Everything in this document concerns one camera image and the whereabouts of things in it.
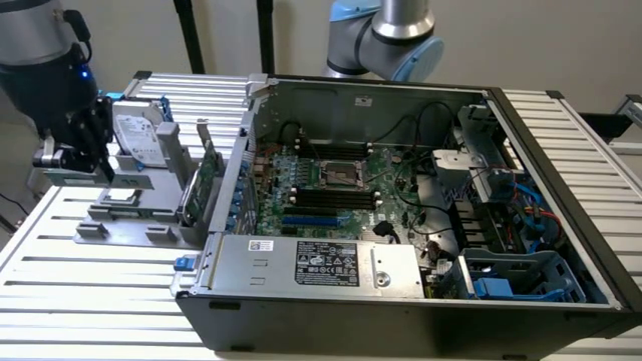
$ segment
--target black cable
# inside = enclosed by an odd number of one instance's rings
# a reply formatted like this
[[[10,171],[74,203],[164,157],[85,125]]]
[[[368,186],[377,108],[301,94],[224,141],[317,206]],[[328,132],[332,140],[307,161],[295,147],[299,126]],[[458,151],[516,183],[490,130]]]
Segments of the black cable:
[[[452,108],[448,106],[448,104],[446,104],[444,102],[429,102],[428,104],[425,104],[421,108],[421,110],[419,111],[419,116],[417,116],[417,121],[421,122],[421,118],[423,118],[423,113],[425,112],[425,110],[432,106],[432,105],[440,105],[443,106],[447,110],[448,110],[448,113],[450,113],[450,120],[451,120],[451,123],[452,123],[452,127],[454,127],[454,123],[456,121],[456,115],[454,115],[454,111],[452,111]]]
[[[300,129],[300,123],[296,121],[296,120],[287,120],[283,124],[280,124],[280,128],[279,128],[279,137],[276,138],[276,143],[277,144],[283,144],[283,141],[281,141],[281,138],[283,138],[283,131],[284,131],[284,128],[285,126],[289,126],[289,125],[296,125]]]
[[[93,57],[93,49],[90,49],[90,43],[89,41],[85,41],[84,42],[84,46],[86,47],[86,60],[85,60],[85,64],[89,64],[89,61],[90,61],[90,58]]]
[[[405,120],[405,119],[412,120],[413,122],[416,122],[416,120],[413,119],[413,117],[412,117],[411,115],[408,115],[408,114],[404,115],[404,116],[401,117],[401,119],[399,119],[397,122],[393,124],[392,128],[389,128],[389,130],[388,130],[381,136],[376,137],[372,141],[369,141],[369,143],[376,143],[376,142],[379,142],[384,137],[387,137],[387,136],[393,132],[393,130],[401,125],[403,120]]]
[[[444,229],[439,229],[438,231],[433,231],[433,232],[419,232],[415,228],[413,228],[413,224],[416,223],[417,221],[417,218],[419,216],[416,216],[415,218],[412,218],[412,221],[409,222],[409,229],[412,230],[412,232],[415,232],[416,234],[419,235],[436,235],[438,233],[442,233],[444,231],[454,231],[452,227],[448,227],[448,228],[444,228]]]
[[[420,162],[423,159],[425,159],[425,157],[421,157],[416,160],[413,160],[413,162]],[[397,179],[399,179],[399,176],[401,175],[401,171],[404,169],[404,165],[399,166],[399,170],[397,170],[397,173],[393,177],[393,183],[392,184],[396,184],[397,182]],[[413,207],[420,207],[420,208],[431,208],[431,209],[436,209],[439,211],[442,211],[443,213],[448,214],[448,210],[442,208],[442,207],[438,207],[436,205],[424,205],[421,203],[415,203],[415,202],[411,202],[408,201],[405,198],[403,198],[401,194],[399,193],[399,189],[395,187],[393,188],[393,192],[395,192],[395,196],[401,200],[401,202],[404,202],[407,205],[412,205]]]
[[[455,123],[456,123],[456,115],[454,114],[454,111],[452,111],[452,108],[448,106],[448,104],[446,104],[444,102],[440,102],[440,101],[435,101],[435,102],[429,102],[427,103],[425,105],[423,105],[421,107],[421,110],[419,111],[419,115],[417,115],[417,128],[415,130],[415,141],[413,141],[413,147],[416,147],[416,139],[417,139],[417,136],[419,136],[419,126],[420,126],[420,123],[421,123],[421,118],[423,118],[423,114],[425,113],[425,110],[433,106],[433,105],[440,105],[443,106],[447,110],[448,110],[448,114],[450,114],[450,127],[454,129],[454,126],[455,126]]]
[[[17,205],[20,207],[20,209],[22,210],[24,214],[28,216],[29,215],[29,212],[26,212],[26,209],[24,209],[22,205],[16,202],[13,199],[10,198],[6,198],[6,196],[4,194],[0,193],[0,197],[2,197],[5,199],[5,201],[13,203],[14,205]]]

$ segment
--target power supply label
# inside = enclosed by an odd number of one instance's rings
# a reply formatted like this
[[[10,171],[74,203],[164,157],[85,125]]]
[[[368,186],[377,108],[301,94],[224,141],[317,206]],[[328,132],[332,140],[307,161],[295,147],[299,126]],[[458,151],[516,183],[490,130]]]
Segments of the power supply label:
[[[357,246],[297,242],[293,280],[308,286],[359,287]]]

